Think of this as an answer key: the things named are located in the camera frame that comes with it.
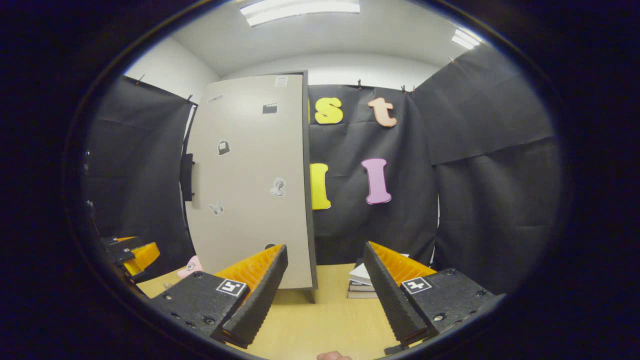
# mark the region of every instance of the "finger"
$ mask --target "finger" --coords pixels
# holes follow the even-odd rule
[[[316,357],[316,360],[339,360],[342,359],[342,355],[337,351],[325,352]]]

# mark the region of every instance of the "white ceiling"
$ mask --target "white ceiling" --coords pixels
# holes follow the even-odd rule
[[[299,55],[383,54],[442,67],[466,51],[451,42],[455,25],[407,0],[360,0],[360,14],[301,15],[251,28],[239,9],[257,1],[229,1],[173,37],[221,77]]]

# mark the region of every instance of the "black curtain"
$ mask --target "black curtain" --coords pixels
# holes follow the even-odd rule
[[[494,293],[524,279],[557,216],[562,172],[545,91],[480,45],[412,93],[440,199],[436,267]]]
[[[316,101],[337,97],[344,118],[337,124],[318,124]],[[393,104],[394,127],[376,122],[367,103],[377,97]],[[309,87],[310,157],[325,163],[326,193],[331,208],[315,210],[317,263],[353,263],[371,240],[413,259],[428,263],[437,221],[436,190],[425,123],[409,95],[399,90],[356,86]],[[369,205],[369,182],[360,164],[369,158],[387,161],[385,180],[390,202]]]
[[[85,199],[105,236],[142,236],[160,256],[146,270],[157,277],[195,254],[179,188],[184,130],[192,103],[121,77],[105,93],[90,126]]]

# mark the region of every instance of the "white wall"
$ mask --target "white wall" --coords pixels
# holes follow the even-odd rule
[[[308,70],[309,85],[357,85],[407,90],[418,87],[440,67],[406,58],[376,54],[334,53],[297,56],[262,63],[234,72],[223,79],[291,70]]]
[[[125,72],[130,78],[157,86],[198,104],[208,83],[220,77],[178,41],[168,37],[147,51]]]

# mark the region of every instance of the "ceiling light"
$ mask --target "ceiling light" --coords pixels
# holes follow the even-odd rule
[[[455,42],[458,45],[462,45],[467,49],[473,49],[474,47],[480,45],[480,41],[482,40],[477,35],[469,31],[456,29],[455,35],[453,35],[451,41]]]
[[[360,13],[359,0],[264,0],[240,9],[250,26],[307,13]]]

